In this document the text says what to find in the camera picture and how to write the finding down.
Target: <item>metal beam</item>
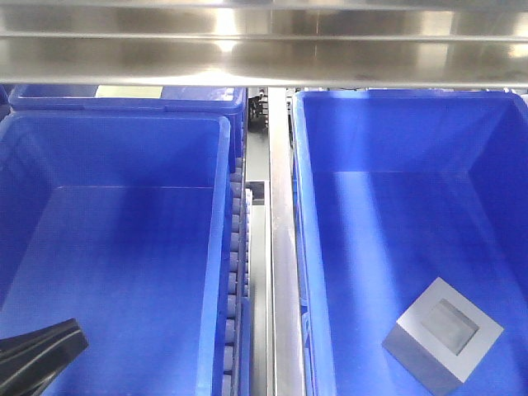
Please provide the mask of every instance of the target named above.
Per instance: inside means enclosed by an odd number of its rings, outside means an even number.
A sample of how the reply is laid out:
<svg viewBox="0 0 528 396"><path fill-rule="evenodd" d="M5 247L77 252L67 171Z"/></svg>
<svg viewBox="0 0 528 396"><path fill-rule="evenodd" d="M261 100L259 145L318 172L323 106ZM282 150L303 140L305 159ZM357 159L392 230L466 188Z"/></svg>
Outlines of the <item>metal beam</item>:
<svg viewBox="0 0 528 396"><path fill-rule="evenodd" d="M271 279L275 396L305 396L299 270L286 90L269 88Z"/></svg>
<svg viewBox="0 0 528 396"><path fill-rule="evenodd" d="M90 3L0 0L0 82L528 87L526 1Z"/></svg>

